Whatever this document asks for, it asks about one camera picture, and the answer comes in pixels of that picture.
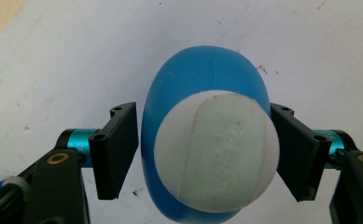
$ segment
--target gray surface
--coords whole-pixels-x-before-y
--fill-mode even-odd
[[[27,0],[0,36],[0,180],[64,129],[103,127],[113,105],[136,101],[140,122],[161,65],[196,45],[240,51],[272,102],[312,129],[350,133],[363,150],[363,2]],[[117,201],[97,201],[83,173],[92,223],[172,223],[149,198],[139,150]],[[277,175],[228,223],[330,223],[338,175],[325,171],[305,203]]]

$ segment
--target white table surface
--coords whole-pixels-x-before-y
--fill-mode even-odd
[[[102,128],[114,105],[135,101],[181,49],[240,51],[271,101],[312,129],[341,129],[363,150],[363,1],[26,0],[0,36],[0,180],[53,148],[67,128]],[[96,199],[92,223],[173,223],[149,198],[140,149],[120,198]],[[339,172],[325,171],[314,202],[297,203],[276,175],[227,223],[331,223]]]

